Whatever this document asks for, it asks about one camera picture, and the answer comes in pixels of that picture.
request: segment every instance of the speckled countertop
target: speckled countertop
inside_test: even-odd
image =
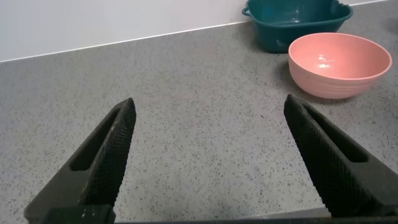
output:
[[[305,94],[250,23],[0,63],[0,222],[23,210],[113,105],[137,123],[116,221],[208,220],[322,207],[282,112],[288,93],[398,172],[398,1],[354,7],[340,32],[395,61],[366,93]]]

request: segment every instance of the plastic container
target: plastic container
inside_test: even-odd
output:
[[[248,0],[242,13],[254,22],[262,47],[287,52],[301,36],[336,32],[353,10],[337,0]]]
[[[379,44],[349,34],[310,34],[289,47],[289,70],[294,82],[314,96],[342,99],[362,93],[392,65]]]

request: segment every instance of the gray countertop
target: gray countertop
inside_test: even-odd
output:
[[[209,220],[323,204],[284,119],[304,98],[398,172],[398,1],[354,7],[340,32],[390,51],[369,91],[322,100],[292,81],[250,23],[0,64],[0,222],[23,210],[104,115],[132,97],[137,123],[116,221]]]

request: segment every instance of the bowl rim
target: bowl rim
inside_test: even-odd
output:
[[[388,66],[386,67],[386,69],[384,69],[382,72],[379,72],[379,73],[377,73],[377,74],[375,74],[375,75],[372,75],[372,76],[369,76],[369,77],[364,77],[364,78],[335,78],[335,77],[329,77],[329,76],[326,76],[326,75],[321,75],[321,74],[318,74],[318,73],[315,73],[315,72],[311,72],[311,71],[309,71],[308,69],[306,69],[306,68],[304,68],[303,66],[301,66],[299,63],[297,63],[296,60],[294,60],[294,58],[293,58],[293,56],[292,56],[292,54],[291,54],[292,46],[294,45],[294,43],[296,43],[296,42],[299,41],[300,39],[306,38],[306,37],[308,37],[308,36],[313,36],[313,35],[325,35],[325,34],[328,34],[328,35],[331,34],[331,35],[350,36],[350,37],[355,37],[355,38],[363,39],[363,40],[365,40],[365,41],[367,41],[367,42],[370,42],[371,44],[374,44],[374,45],[378,46],[380,49],[382,49],[382,50],[387,54],[387,56],[388,56],[388,58],[389,58],[389,64],[388,64]],[[310,72],[310,73],[312,73],[312,74],[319,75],[319,76],[325,77],[325,78],[331,78],[331,79],[333,79],[333,80],[368,80],[368,79],[372,79],[372,78],[376,78],[376,77],[378,77],[378,76],[381,76],[382,74],[386,73],[386,72],[391,68],[391,66],[392,66],[392,57],[391,57],[390,52],[388,52],[388,51],[387,51],[383,46],[381,46],[380,44],[378,44],[378,43],[376,43],[376,42],[374,42],[374,41],[371,41],[371,40],[369,40],[369,39],[366,39],[366,38],[363,38],[363,37],[359,37],[359,36],[357,36],[357,35],[344,34],[344,33],[337,33],[337,32],[336,32],[336,33],[334,33],[334,32],[322,32],[322,33],[309,34],[309,35],[304,35],[304,36],[302,36],[302,37],[299,37],[299,38],[295,39],[295,40],[290,44],[288,53],[289,53],[289,58],[292,59],[292,61],[293,61],[296,65],[298,65],[300,68],[302,68],[302,69],[304,69],[305,71]]]
[[[249,2],[251,2],[251,1],[253,1],[253,0],[246,1],[246,7],[243,9],[243,11],[245,9],[249,9],[250,10]],[[292,24],[292,25],[287,25],[287,26],[280,26],[280,25],[275,25],[275,24],[272,24],[272,23],[262,22],[262,21],[256,19],[256,17],[253,14],[251,14],[251,13],[250,13],[249,17],[252,20],[254,20],[254,22],[257,22],[258,24],[261,24],[261,25],[266,26],[266,27],[286,29],[286,28],[298,28],[298,27],[310,27],[310,26],[320,26],[320,25],[326,25],[326,24],[334,24],[336,22],[344,22],[347,19],[351,18],[351,16],[353,16],[353,8],[350,5],[340,3],[339,0],[335,0],[335,1],[338,2],[338,4],[341,4],[342,6],[347,7],[348,10],[349,10],[349,14],[344,16],[344,17],[341,17],[341,18],[331,19],[331,20],[327,20],[327,21],[304,22],[304,23]]]

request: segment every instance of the teal plastic basin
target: teal plastic basin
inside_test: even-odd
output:
[[[254,22],[262,47],[287,52],[301,36],[336,32],[353,9],[337,0],[248,0],[242,13]]]

